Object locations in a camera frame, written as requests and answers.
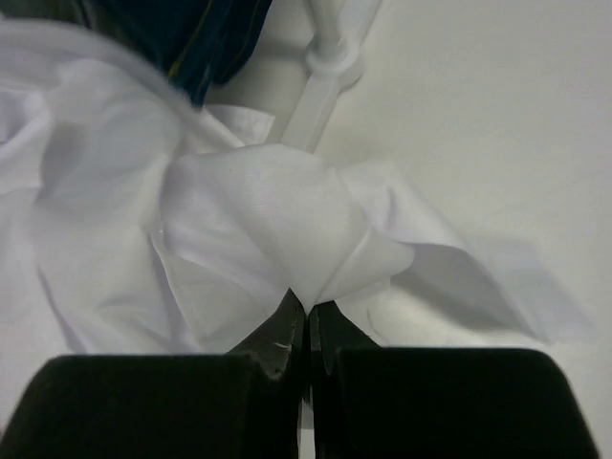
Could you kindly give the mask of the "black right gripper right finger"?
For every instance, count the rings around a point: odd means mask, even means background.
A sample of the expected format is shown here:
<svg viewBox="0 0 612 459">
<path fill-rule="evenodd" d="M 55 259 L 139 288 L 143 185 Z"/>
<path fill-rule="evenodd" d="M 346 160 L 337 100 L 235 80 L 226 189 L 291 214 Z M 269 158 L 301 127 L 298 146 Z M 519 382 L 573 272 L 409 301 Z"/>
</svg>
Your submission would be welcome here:
<svg viewBox="0 0 612 459">
<path fill-rule="evenodd" d="M 525 348 L 383 347 L 333 303 L 308 317 L 319 458 L 595 458 L 571 386 Z"/>
</svg>

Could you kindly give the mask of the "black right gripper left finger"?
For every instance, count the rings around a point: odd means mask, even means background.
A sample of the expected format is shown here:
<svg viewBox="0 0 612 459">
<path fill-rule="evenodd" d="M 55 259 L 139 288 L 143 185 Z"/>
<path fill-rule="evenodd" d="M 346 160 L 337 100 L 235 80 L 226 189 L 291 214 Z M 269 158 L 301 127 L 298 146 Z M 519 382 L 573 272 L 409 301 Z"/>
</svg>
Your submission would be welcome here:
<svg viewBox="0 0 612 459">
<path fill-rule="evenodd" d="M 224 354 L 65 356 L 11 415 L 5 458 L 295 458 L 306 315 L 293 293 Z"/>
</svg>

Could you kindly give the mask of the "white shirt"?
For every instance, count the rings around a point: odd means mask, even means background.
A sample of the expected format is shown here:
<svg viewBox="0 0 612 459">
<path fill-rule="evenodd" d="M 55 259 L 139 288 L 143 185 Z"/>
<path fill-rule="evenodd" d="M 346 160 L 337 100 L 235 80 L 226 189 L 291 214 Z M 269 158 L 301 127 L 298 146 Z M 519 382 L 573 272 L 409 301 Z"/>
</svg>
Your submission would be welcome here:
<svg viewBox="0 0 612 459">
<path fill-rule="evenodd" d="M 2 362 L 219 352 L 287 291 L 366 304 L 393 340 L 404 279 L 471 327 L 591 331 L 528 247 L 471 245 L 393 165 L 246 145 L 123 48 L 2 22 Z"/>
</svg>

